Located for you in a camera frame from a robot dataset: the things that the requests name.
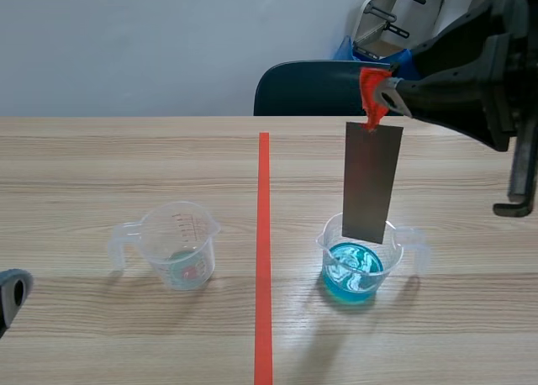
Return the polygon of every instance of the black clamp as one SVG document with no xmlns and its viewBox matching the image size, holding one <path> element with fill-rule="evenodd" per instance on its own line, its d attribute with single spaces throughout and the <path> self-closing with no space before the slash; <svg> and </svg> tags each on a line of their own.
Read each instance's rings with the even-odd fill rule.
<svg viewBox="0 0 538 385">
<path fill-rule="evenodd" d="M 394 75 L 376 99 L 393 111 L 454 129 L 497 150 L 517 137 L 500 216 L 531 213 L 538 161 L 538 0 L 486 0 L 412 50 L 419 81 Z"/>
</svg>

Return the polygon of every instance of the blue liquid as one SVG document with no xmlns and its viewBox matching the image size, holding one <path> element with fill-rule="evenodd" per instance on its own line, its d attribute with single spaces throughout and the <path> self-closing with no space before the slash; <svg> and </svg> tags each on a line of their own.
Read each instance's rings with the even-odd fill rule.
<svg viewBox="0 0 538 385">
<path fill-rule="evenodd" d="M 379 257 L 363 245 L 346 242 L 333 246 L 329 253 L 340 263 L 355 270 L 365 273 L 383 271 Z M 324 261 L 322 277 L 329 292 L 345 303 L 365 301 L 375 294 L 383 280 L 383 275 L 369 277 L 352 273 L 331 259 Z"/>
</svg>

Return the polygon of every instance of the clear plastic cup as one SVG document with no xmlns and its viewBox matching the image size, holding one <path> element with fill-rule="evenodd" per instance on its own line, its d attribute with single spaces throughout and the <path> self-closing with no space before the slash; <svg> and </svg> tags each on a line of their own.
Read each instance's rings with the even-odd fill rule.
<svg viewBox="0 0 538 385">
<path fill-rule="evenodd" d="M 330 293 L 345 303 L 360 303 L 376 293 L 405 251 L 414 252 L 415 274 L 425 273 L 430 248 L 419 229 L 387 222 L 381 245 L 342 236 L 342 214 L 332 217 L 316 240 L 323 249 L 322 277 Z"/>
<path fill-rule="evenodd" d="M 124 246 L 134 245 L 167 287 L 190 290 L 213 274 L 213 237 L 219 223 L 201 206 L 169 203 L 150 211 L 141 221 L 114 227 L 108 256 L 114 270 L 125 269 Z"/>
</svg>

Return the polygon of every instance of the metal plate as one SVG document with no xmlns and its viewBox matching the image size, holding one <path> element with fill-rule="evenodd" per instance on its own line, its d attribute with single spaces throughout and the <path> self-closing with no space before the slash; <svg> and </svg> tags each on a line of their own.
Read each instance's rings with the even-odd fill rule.
<svg viewBox="0 0 538 385">
<path fill-rule="evenodd" d="M 382 244 L 403 127 L 345 127 L 342 236 Z"/>
</svg>

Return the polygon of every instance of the orange tape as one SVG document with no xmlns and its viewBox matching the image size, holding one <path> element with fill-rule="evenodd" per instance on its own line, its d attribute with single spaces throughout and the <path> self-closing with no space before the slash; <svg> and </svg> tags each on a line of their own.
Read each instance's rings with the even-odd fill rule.
<svg viewBox="0 0 538 385">
<path fill-rule="evenodd" d="M 254 385 L 272 385 L 271 186 L 269 133 L 260 133 L 256 228 Z"/>
</svg>

